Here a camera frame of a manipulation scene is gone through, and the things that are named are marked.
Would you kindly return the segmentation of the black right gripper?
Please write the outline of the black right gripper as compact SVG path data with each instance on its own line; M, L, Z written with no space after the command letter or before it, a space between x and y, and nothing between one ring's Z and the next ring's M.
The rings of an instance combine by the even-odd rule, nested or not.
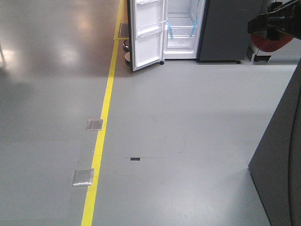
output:
M290 0L286 3L273 2L268 12L248 22L249 34L259 35L268 40L278 40L279 34L301 38L301 2Z

